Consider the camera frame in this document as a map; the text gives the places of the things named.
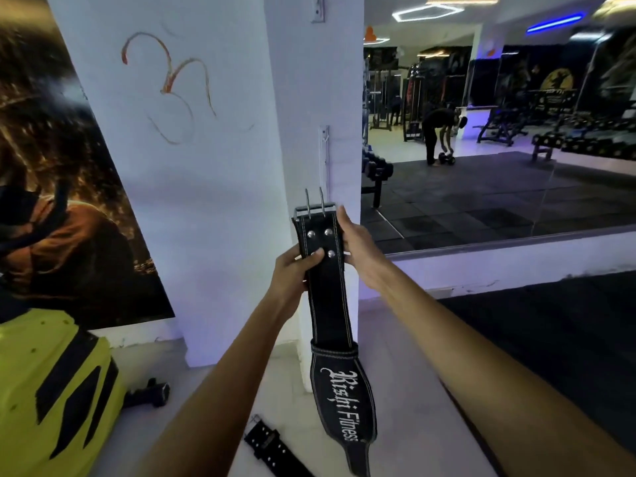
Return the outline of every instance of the hexagonal ceiling light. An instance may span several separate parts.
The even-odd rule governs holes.
[[[424,12],[426,10],[431,10],[434,8],[442,10],[442,13],[436,13],[436,11],[433,11],[433,13],[430,15],[428,14],[425,14],[423,16],[415,15],[415,16],[410,16],[408,18],[404,18],[404,15],[409,15],[410,13]],[[407,10],[396,11],[394,13],[391,13],[391,16],[395,18],[397,22],[400,22],[400,23],[420,22],[422,20],[437,20],[438,18],[455,15],[463,11],[464,11],[463,8],[456,7],[456,6],[445,5],[442,3],[426,3],[426,5],[416,6],[414,8],[409,8]]]

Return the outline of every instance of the person in black clothing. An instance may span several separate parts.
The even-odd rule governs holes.
[[[392,125],[399,124],[399,115],[402,112],[402,97],[400,95],[395,95],[393,100],[391,100],[391,120],[389,121]]]
[[[435,163],[435,145],[437,145],[436,128],[441,127],[441,148],[446,152],[446,146],[448,146],[450,153],[453,154],[454,150],[450,146],[451,129],[456,125],[459,125],[459,128],[464,128],[468,123],[466,117],[459,118],[461,113],[461,109],[436,109],[424,117],[422,121],[422,133],[424,134],[424,142],[426,144],[426,162],[428,162],[429,165]]]

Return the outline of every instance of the finger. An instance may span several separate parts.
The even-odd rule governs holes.
[[[298,264],[298,268],[300,268],[301,271],[305,272],[313,268],[316,264],[320,263],[323,257],[324,249],[318,248],[318,250],[314,252],[314,254],[311,254],[310,256],[297,261],[296,264]]]
[[[338,223],[344,232],[347,232],[353,227],[354,223],[352,223],[351,219],[349,219],[344,206],[338,206],[336,217],[338,218]]]
[[[282,255],[278,256],[276,261],[287,266],[293,263],[298,256],[300,256],[300,246],[296,244],[294,247],[287,249]]]

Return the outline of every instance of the white wall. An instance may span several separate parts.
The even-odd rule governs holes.
[[[305,188],[312,202],[319,201],[319,127],[328,125],[330,199],[359,220],[364,0],[325,4],[326,22],[311,23],[310,0],[265,0],[288,214],[305,203]],[[352,268],[345,271],[345,280],[355,338],[358,280]],[[306,298],[299,323],[299,356],[309,390],[312,327]]]
[[[263,296],[292,243],[263,0],[49,0],[185,337],[187,361],[215,363]],[[288,29],[287,20],[281,23]],[[189,57],[162,95],[168,47]],[[292,326],[284,336],[295,335]]]
[[[400,259],[396,264],[438,297],[520,288],[563,278],[636,269],[636,232]],[[378,297],[360,283],[360,299]]]

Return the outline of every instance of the weightlifting belt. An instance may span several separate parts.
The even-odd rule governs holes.
[[[345,449],[351,473],[369,477],[369,446],[375,440],[375,403],[358,360],[346,305],[342,229],[333,203],[294,211],[302,257],[323,248],[325,256],[306,274],[312,314],[311,381],[325,432]]]
[[[254,456],[262,460],[276,477],[314,477],[282,442],[280,433],[265,425],[261,417],[255,415],[247,426],[243,440],[254,449]]]

